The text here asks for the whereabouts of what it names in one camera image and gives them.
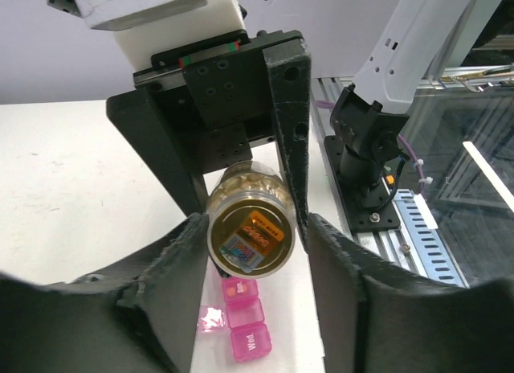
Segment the tabletop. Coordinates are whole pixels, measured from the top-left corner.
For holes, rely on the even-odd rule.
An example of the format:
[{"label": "tabletop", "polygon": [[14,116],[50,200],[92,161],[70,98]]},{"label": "tabletop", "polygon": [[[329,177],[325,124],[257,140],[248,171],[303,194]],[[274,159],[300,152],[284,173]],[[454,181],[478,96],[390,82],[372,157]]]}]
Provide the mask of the tabletop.
[{"label": "tabletop", "polygon": [[[73,281],[152,243],[185,218],[110,124],[104,101],[2,105],[0,125],[4,273],[41,285]],[[278,171],[274,144],[253,153]],[[206,175],[210,190],[221,173]],[[341,227],[312,133],[308,203]],[[288,263],[258,283],[271,354],[236,363],[228,334],[198,334],[192,372],[324,371],[308,258],[298,236]],[[208,264],[202,304],[219,304],[220,294]]]}]

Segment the purple cable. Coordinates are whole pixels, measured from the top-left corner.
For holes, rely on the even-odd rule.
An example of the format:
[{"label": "purple cable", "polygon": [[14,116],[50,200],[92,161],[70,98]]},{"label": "purple cable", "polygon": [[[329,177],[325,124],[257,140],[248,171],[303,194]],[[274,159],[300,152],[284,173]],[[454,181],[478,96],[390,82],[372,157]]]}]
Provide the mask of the purple cable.
[{"label": "purple cable", "polygon": [[[316,104],[316,106],[318,108],[328,109],[328,110],[332,110],[336,106],[336,104],[334,104],[333,102],[325,101],[325,100],[316,100],[316,101],[314,101],[314,104]],[[416,156],[416,153],[414,152],[414,150],[412,149],[410,144],[407,142],[407,140],[401,134],[398,135],[398,140],[402,143],[402,145],[406,149],[407,153],[410,156],[410,159],[412,160],[412,163],[414,163],[414,164],[417,163],[418,157]],[[420,179],[425,178],[425,174],[423,173],[422,166],[416,166],[415,168],[416,168],[416,172],[418,172],[419,178]],[[418,184],[418,193],[421,194],[424,189],[425,189],[425,183],[420,182]]]}]

